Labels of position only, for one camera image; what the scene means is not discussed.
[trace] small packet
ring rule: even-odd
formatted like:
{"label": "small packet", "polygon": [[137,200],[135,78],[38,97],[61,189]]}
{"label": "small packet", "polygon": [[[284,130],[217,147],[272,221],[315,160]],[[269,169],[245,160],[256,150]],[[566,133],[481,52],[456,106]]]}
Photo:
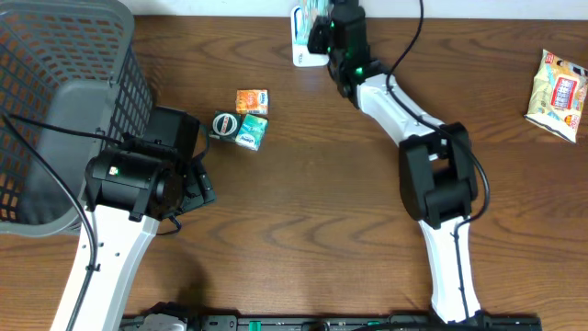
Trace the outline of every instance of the small packet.
{"label": "small packet", "polygon": [[525,118],[538,127],[576,143],[588,90],[588,71],[543,50]]}
{"label": "small packet", "polygon": [[234,142],[241,127],[241,115],[217,111],[212,120],[212,130],[209,137],[225,142]]}
{"label": "small packet", "polygon": [[269,95],[267,90],[237,90],[236,104],[239,114],[267,115]]}
{"label": "small packet", "polygon": [[235,142],[245,148],[249,148],[254,151],[259,150],[261,141],[266,135],[267,120],[262,119],[253,115],[245,115],[243,125],[237,134]]}

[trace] red label on bag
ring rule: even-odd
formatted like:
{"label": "red label on bag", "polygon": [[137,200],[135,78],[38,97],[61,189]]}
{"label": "red label on bag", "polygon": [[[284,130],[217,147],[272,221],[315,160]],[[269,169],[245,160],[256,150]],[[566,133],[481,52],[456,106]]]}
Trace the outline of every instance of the red label on bag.
{"label": "red label on bag", "polygon": [[551,106],[570,109],[576,85],[578,85],[578,82],[575,80],[560,77],[558,83],[555,84],[555,88],[553,89]]}

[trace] wooden table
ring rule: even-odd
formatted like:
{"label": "wooden table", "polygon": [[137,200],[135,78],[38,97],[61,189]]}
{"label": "wooden table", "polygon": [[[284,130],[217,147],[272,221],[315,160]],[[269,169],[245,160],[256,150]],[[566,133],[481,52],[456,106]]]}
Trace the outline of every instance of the wooden table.
{"label": "wooden table", "polygon": [[[416,23],[370,19],[373,54],[392,64]],[[422,108],[466,125],[490,178],[491,210],[470,234],[482,307],[537,313],[545,330],[588,325],[588,120],[573,145],[522,115],[543,48],[588,65],[587,27],[427,19],[396,73]],[[397,149],[325,69],[292,65],[286,19],[138,17],[135,51],[159,104],[210,123],[234,109],[236,89],[268,88],[271,108],[260,152],[213,142],[218,201],[153,241],[127,313],[167,301],[242,314],[427,309],[429,265],[401,204]],[[75,245],[1,237],[0,329],[49,327]]]}

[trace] green packet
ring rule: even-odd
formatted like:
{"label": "green packet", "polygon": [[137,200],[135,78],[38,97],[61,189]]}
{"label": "green packet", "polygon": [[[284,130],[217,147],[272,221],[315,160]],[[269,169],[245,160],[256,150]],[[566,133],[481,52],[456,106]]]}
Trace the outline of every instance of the green packet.
{"label": "green packet", "polygon": [[235,142],[250,150],[258,151],[266,135],[267,120],[247,114]]}

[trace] black plastic bracket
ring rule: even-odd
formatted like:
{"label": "black plastic bracket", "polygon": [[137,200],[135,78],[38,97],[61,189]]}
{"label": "black plastic bracket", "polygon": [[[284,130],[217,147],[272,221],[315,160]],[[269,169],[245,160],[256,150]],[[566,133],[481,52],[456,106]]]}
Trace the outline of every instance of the black plastic bracket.
{"label": "black plastic bracket", "polygon": [[[441,129],[470,146],[468,132],[460,123]],[[447,166],[434,169],[433,154],[447,160]],[[444,221],[471,214],[471,203],[478,197],[474,166],[454,141],[436,132],[413,136],[399,145],[399,167],[402,203],[414,220],[425,220],[438,229]]]}

